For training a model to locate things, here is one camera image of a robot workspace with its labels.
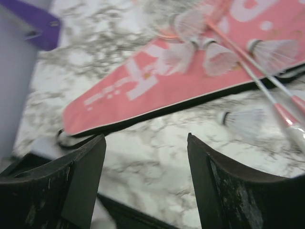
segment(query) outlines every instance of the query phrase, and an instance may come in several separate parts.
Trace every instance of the gray marble veining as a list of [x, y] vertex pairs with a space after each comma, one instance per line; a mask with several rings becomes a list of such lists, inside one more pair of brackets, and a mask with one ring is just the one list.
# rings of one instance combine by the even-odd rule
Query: gray marble veining
[[[20, 156], [39, 136], [55, 136], [64, 107], [153, 38], [140, 30], [127, 0], [55, 0], [52, 12], [64, 22], [61, 45], [39, 55], [15, 145]], [[304, 80], [289, 88], [304, 90]], [[201, 228], [186, 152], [189, 132], [253, 168], [285, 177], [303, 173], [303, 155], [287, 141], [252, 146], [215, 122], [220, 110], [259, 101], [259, 91], [248, 91], [107, 136], [99, 191], [179, 228]]]

